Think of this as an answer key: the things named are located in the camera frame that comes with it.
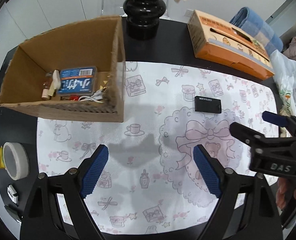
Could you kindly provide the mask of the person's right hand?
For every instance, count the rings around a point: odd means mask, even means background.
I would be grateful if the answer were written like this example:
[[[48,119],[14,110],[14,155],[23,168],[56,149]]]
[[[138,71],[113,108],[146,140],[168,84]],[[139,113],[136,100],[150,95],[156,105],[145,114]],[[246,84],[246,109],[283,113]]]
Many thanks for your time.
[[[293,197],[296,199],[296,187],[294,183],[286,178],[279,178],[277,181],[277,193],[276,193],[276,205],[279,209],[283,210],[287,205],[287,199],[290,193],[293,193]]]

